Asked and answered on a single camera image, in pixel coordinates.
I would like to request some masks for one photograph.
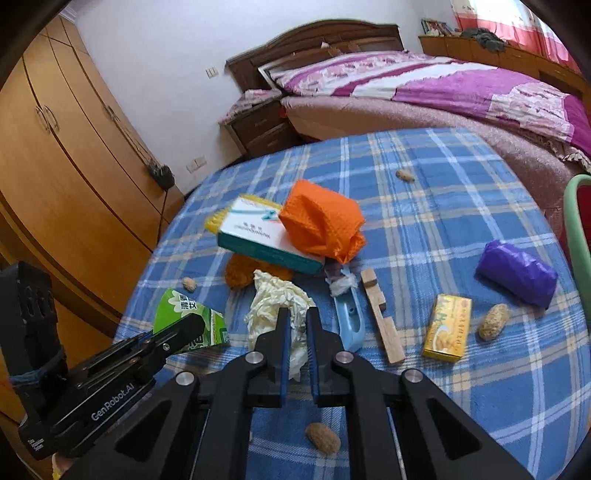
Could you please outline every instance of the peanut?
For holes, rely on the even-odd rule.
[[[396,176],[403,181],[414,181],[414,175],[406,170],[397,170]]]
[[[306,427],[306,436],[318,450],[332,455],[340,450],[340,438],[323,423],[310,423]]]
[[[504,303],[495,305],[478,327],[478,335],[487,342],[494,340],[499,336],[507,320],[509,320],[509,307]]]
[[[183,288],[191,293],[193,293],[195,288],[197,288],[197,282],[195,282],[192,278],[184,277],[182,283]]]

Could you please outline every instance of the light blue plastic handle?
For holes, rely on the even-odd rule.
[[[342,273],[348,274],[348,267],[343,267]],[[343,349],[348,352],[356,352],[365,341],[365,313],[359,304],[358,295],[359,289],[351,288],[333,298],[339,321],[339,336]]]

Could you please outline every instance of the purple plastic bag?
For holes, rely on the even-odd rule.
[[[545,309],[556,290],[558,274],[548,264],[512,244],[486,244],[476,271],[522,300]]]

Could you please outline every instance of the pink floral bedspread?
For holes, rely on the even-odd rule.
[[[578,98],[490,65],[374,51],[279,72],[274,79],[300,96],[380,98],[482,118],[568,143],[591,155],[591,128]]]

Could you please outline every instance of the yellow snack box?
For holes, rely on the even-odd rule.
[[[464,355],[470,328],[471,299],[439,294],[431,312],[423,356],[457,362]]]

